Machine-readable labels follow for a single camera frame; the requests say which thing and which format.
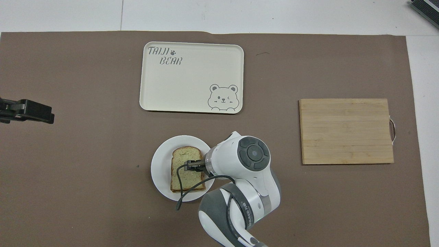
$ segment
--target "tabletop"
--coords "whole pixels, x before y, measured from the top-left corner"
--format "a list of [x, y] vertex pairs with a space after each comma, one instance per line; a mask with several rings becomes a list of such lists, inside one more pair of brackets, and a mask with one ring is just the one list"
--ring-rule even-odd
[[439, 186], [439, 103], [435, 100], [439, 30], [413, 11], [408, 1], [0, 2], [0, 32], [110, 30], [407, 36], [430, 241], [431, 246], [439, 246], [439, 196], [435, 193]]

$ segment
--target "metal handle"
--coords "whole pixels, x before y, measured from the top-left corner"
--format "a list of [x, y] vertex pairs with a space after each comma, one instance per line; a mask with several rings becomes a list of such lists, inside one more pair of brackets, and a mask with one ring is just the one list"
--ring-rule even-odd
[[395, 128], [395, 123], [393, 122], [392, 118], [389, 116], [389, 121], [392, 123], [392, 131], [393, 131], [393, 139], [392, 139], [392, 145], [393, 142], [395, 141], [396, 138], [396, 128]]

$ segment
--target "bear illustration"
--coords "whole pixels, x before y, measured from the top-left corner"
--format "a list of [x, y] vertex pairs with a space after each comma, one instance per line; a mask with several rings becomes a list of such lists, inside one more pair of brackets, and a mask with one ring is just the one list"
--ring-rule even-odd
[[207, 101], [212, 110], [234, 112], [239, 105], [236, 95], [238, 87], [230, 85], [229, 87], [220, 87], [216, 84], [210, 86], [210, 98]]

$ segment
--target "bamboo cutting board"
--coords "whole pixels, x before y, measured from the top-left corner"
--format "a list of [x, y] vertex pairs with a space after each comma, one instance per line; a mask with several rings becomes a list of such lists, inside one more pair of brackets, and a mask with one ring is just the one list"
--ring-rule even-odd
[[393, 163], [385, 98], [301, 99], [303, 164]]

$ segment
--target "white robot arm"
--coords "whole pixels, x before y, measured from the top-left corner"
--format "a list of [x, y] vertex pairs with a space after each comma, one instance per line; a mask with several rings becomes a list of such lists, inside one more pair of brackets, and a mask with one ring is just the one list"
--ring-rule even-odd
[[234, 183], [206, 193], [198, 209], [203, 229], [220, 244], [266, 246], [247, 230], [281, 202], [281, 189], [270, 161], [270, 151], [263, 141], [233, 132], [199, 162], [209, 176], [234, 179]]

